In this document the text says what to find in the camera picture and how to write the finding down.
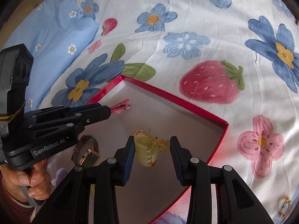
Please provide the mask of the left hand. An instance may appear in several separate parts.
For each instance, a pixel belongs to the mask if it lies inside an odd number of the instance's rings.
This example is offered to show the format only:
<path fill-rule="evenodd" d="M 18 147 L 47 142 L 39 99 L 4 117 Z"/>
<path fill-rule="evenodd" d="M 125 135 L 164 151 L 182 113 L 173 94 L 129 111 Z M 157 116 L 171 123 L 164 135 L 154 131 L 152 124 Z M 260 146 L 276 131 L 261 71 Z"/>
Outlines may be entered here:
<path fill-rule="evenodd" d="M 29 174 L 22 170 L 15 170 L 9 164 L 1 166 L 3 182 L 8 193 L 18 202 L 26 203 L 27 199 L 21 186 L 27 190 L 29 197 L 36 200 L 46 200 L 52 190 L 50 174 L 47 172 L 48 160 L 42 160 L 33 165 Z"/>

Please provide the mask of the dark red sleeve forearm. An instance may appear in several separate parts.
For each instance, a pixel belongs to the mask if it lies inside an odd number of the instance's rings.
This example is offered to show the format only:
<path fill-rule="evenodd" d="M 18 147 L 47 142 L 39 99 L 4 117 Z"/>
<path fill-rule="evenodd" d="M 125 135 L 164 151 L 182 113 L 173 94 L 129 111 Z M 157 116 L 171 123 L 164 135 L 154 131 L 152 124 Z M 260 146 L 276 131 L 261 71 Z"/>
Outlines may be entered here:
<path fill-rule="evenodd" d="M 1 224 L 5 223 L 32 223 L 36 209 L 15 200 L 4 186 L 1 175 Z"/>

